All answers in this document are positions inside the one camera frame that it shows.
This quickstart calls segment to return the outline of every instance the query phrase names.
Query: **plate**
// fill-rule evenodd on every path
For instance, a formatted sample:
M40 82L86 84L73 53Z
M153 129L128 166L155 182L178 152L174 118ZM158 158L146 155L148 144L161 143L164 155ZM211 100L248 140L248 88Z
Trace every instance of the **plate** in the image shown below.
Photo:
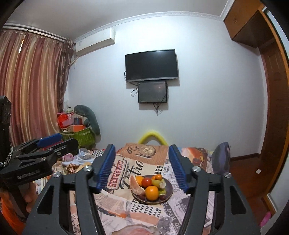
M144 178L145 178L145 177L152 178L153 175L142 175L142 176L143 176ZM166 189L166 199L165 199L165 200L160 200L159 198L158 198L157 200L155 200L155 201L149 201L149 200L147 200L147 199L142 200L142 199L140 199L140 197L139 197L138 195L135 195L135 194L133 193L133 191L131 191L131 193L132 193L132 195L134 196L135 199L137 199L137 200L139 200L140 202L143 202L143 203L145 203L145 204L148 204L148 205L161 204L161 203L169 200L170 197L171 197L172 194L173 194L173 186L172 186L172 184L171 184L166 178L163 177L163 179L164 179L164 181L166 182L166 187L165 187L165 189Z

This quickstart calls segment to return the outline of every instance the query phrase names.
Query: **silver chain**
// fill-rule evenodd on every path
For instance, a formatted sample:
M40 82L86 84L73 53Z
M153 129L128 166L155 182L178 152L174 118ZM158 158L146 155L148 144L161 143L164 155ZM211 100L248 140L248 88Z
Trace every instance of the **silver chain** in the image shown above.
M4 162L0 162L0 168L6 167L9 164L10 159L12 157L12 153L13 153L13 146L10 143L10 153L8 154L8 156Z

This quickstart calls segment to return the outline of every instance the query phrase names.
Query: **white wall-mounted air conditioner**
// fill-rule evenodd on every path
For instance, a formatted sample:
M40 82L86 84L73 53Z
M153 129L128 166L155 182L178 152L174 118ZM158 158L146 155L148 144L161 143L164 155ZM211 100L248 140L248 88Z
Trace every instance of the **white wall-mounted air conditioner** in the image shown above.
M76 55L83 56L92 51L115 44L115 31L108 28L92 34L76 43Z

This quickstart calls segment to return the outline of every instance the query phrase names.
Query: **television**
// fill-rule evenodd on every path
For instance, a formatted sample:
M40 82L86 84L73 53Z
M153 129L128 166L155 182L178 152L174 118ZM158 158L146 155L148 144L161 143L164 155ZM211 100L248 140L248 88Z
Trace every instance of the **television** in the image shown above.
M138 82L138 102L167 103L167 89L165 80Z
M175 50L125 55L126 82L178 79Z

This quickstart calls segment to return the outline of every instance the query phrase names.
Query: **green plush toy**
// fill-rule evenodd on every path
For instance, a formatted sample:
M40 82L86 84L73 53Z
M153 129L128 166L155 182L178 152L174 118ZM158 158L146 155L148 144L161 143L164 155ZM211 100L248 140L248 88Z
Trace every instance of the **green plush toy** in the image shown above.
M83 125L88 126L95 135L100 135L100 129L94 112L85 105L77 105L74 107L74 113L86 117Z

